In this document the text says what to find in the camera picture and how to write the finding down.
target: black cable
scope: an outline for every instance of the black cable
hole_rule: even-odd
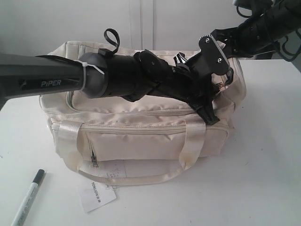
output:
[[[244,14],[242,14],[242,13],[239,11],[239,7],[240,7],[240,5],[238,4],[238,5],[236,6],[236,11],[237,11],[238,15],[240,15],[240,16],[243,17],[243,18],[249,18],[250,16],[244,15]]]
[[[288,51],[286,50],[286,48],[285,48],[285,44],[286,44],[287,41],[288,41],[288,37],[286,37],[287,40],[285,41],[284,45],[282,45],[282,47],[284,46],[284,52],[285,52],[285,53],[289,53],[288,55],[290,55],[290,56],[292,56],[292,57],[291,57],[291,58],[287,58],[286,56],[284,56],[284,55],[280,52],[280,49],[279,49],[278,46],[275,44],[275,41],[273,41],[273,39],[272,39],[272,37],[271,37],[271,35],[270,35],[269,31],[268,31],[266,10],[264,10],[264,12],[263,12],[263,17],[264,17],[264,28],[265,28],[265,31],[266,31],[266,33],[267,33],[267,35],[268,35],[268,38],[269,38],[269,40],[270,40],[270,42],[271,42],[271,45],[272,45],[272,46],[274,47],[274,49],[275,49],[275,51],[276,51],[276,52],[279,54],[279,56],[281,56],[285,61],[291,62],[291,61],[293,61],[294,59],[296,59],[297,56],[301,53],[301,45],[299,46],[299,48],[298,48],[298,50],[297,50],[297,52],[296,52],[295,54],[292,54],[292,53],[288,52]],[[300,34],[297,30],[296,30],[295,32],[296,32],[296,34],[298,35],[298,37],[301,39],[301,34]]]

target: black mechanism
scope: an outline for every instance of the black mechanism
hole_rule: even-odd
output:
[[[202,37],[198,43],[201,51],[188,60],[183,53],[177,54],[175,66],[148,50],[134,56],[116,55],[120,39],[113,29],[104,33],[115,46],[113,51],[102,48],[98,53],[85,53],[79,61],[0,54],[0,107],[15,97],[71,90],[81,90],[89,98],[123,97],[131,102],[152,95],[186,102],[207,125],[213,125],[219,119],[212,101],[220,90],[212,83],[212,74],[226,75],[225,85],[231,84],[233,69],[227,58],[278,51],[276,41],[301,27],[301,0],[284,0],[266,7],[256,10],[237,28],[214,30]],[[225,44],[223,49],[216,40]]]

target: black loop strap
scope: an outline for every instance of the black loop strap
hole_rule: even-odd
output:
[[[114,42],[112,39],[109,38],[107,32],[111,32],[114,35],[117,43]],[[119,49],[119,46],[120,46],[119,35],[118,35],[117,31],[115,31],[112,28],[108,28],[107,30],[105,30],[104,33],[103,33],[103,35],[104,35],[104,38],[107,40],[108,43],[110,43],[111,45],[115,46],[115,49],[113,51],[111,51],[111,50],[108,50],[107,48],[100,48],[98,50],[98,53],[101,54],[104,57],[112,57],[115,53],[117,53],[117,51]]]

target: bag handle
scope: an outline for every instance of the bag handle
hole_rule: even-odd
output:
[[[83,158],[77,149],[77,137],[81,127],[80,122],[63,121],[58,131],[58,154],[63,158],[66,166],[72,171],[106,185],[148,185],[168,181],[185,170],[189,169],[197,161],[205,141],[206,125],[203,121],[186,121],[184,146],[179,155],[180,167],[169,173],[155,176],[135,178],[104,178],[88,174],[80,170]]]

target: white table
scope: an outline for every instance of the white table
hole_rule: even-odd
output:
[[[283,60],[241,61],[247,97],[218,157],[163,184],[121,187],[85,214],[80,175],[55,153],[37,97],[0,112],[0,225],[8,226],[38,169],[47,175],[25,225],[301,225],[301,74]]]

